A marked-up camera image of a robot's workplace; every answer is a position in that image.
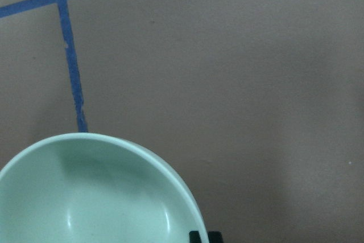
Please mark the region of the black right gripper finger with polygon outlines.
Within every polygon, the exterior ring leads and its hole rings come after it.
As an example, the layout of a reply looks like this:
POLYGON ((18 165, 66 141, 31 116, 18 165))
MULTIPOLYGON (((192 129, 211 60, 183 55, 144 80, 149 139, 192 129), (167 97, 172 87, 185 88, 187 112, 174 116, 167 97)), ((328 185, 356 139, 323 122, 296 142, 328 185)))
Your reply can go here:
MULTIPOLYGON (((189 232, 189 242, 190 243, 202 243, 202 239, 199 231, 193 230, 189 232)), ((208 242, 209 243, 222 243, 222 234, 219 231, 208 232, 208 242)))

